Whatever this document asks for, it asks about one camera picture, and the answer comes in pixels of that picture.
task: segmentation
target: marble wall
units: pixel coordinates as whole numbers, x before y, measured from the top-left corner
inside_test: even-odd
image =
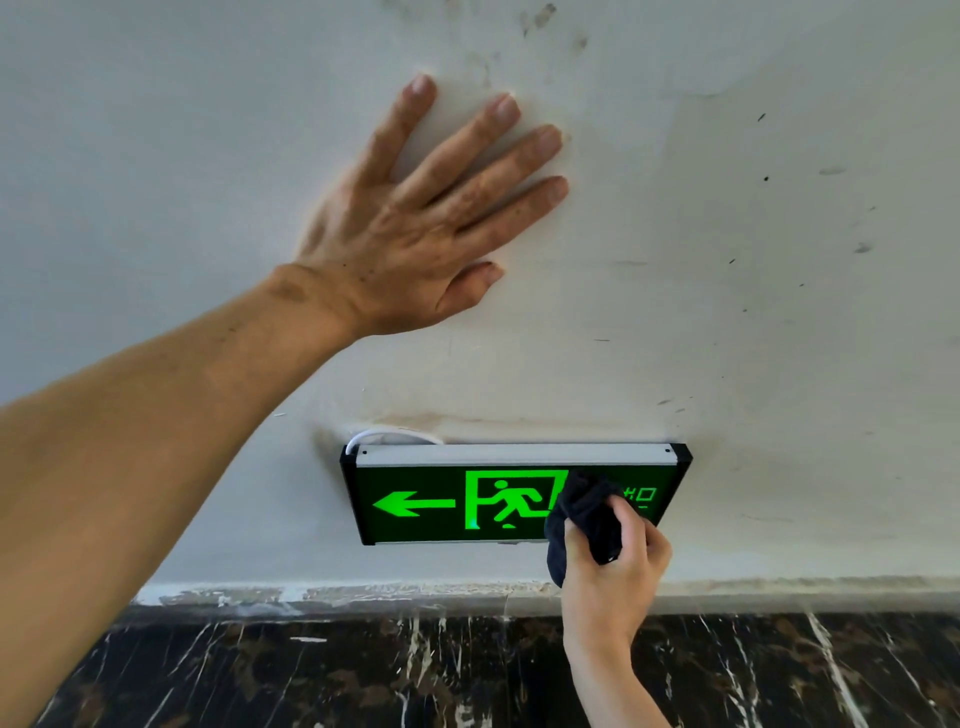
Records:
[[[587,726],[558,619],[117,627],[42,728]],[[960,726],[960,618],[650,618],[636,674],[671,725]]]

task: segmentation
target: fingernail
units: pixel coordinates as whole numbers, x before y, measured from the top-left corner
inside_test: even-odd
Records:
[[[505,271],[498,265],[487,266],[487,285],[493,285],[503,278]]]
[[[422,96],[430,90],[430,79],[422,73],[417,74],[417,78],[410,82],[410,90],[417,96]]]
[[[553,157],[564,146],[556,127],[547,127],[537,132],[537,152],[541,157]]]
[[[493,116],[501,124],[513,124],[520,118],[520,107],[516,105],[516,99],[509,93],[505,93],[492,103]]]
[[[550,192],[548,193],[550,203],[552,205],[556,205],[557,203],[561,202],[564,197],[566,197],[566,193],[569,191],[570,185],[567,183],[567,181],[563,177],[558,177],[550,185]]]

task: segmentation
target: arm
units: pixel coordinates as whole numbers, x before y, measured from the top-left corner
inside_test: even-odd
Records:
[[[479,303],[503,271],[474,261],[565,196],[565,180],[551,178],[486,215],[556,155],[554,127],[453,187],[519,118],[509,96],[390,182],[436,94],[423,76],[400,93],[295,263],[0,410],[0,621],[16,625],[0,641],[5,725],[42,708],[271,410],[358,338],[431,326]]]
[[[669,542],[626,500],[612,497],[623,540],[616,561],[598,566],[587,537],[566,522],[562,593],[564,649],[590,725],[669,728],[657,703],[634,675],[630,646],[646,618],[663,572]]]

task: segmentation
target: black cloth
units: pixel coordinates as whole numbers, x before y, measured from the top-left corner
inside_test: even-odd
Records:
[[[607,505],[609,496],[622,496],[623,488],[600,475],[570,471],[564,489],[543,524],[543,535],[550,545],[546,566],[558,587],[566,577],[566,541],[564,522],[573,521],[587,535],[590,553],[597,564],[608,564],[620,555],[620,521]]]

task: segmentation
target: exit sign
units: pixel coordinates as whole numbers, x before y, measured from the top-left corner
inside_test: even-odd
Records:
[[[364,544],[542,541],[572,472],[613,481],[657,523],[692,457],[685,445],[367,445],[343,453]]]

